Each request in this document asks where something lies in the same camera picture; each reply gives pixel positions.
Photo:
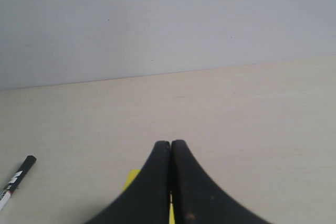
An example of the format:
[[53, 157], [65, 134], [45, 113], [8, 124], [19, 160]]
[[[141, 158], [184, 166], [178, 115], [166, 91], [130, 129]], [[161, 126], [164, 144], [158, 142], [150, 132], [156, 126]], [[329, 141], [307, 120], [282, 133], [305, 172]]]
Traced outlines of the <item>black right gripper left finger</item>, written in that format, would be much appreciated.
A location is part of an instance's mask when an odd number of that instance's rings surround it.
[[87, 223], [169, 223], [170, 143], [157, 141], [131, 184]]

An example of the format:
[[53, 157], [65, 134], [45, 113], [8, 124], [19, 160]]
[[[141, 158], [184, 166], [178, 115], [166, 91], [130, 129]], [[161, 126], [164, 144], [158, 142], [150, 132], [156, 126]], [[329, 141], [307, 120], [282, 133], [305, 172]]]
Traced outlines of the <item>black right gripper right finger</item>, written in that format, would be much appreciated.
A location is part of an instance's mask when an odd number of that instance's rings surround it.
[[175, 223], [268, 223], [225, 193], [184, 140], [172, 142], [171, 161]]

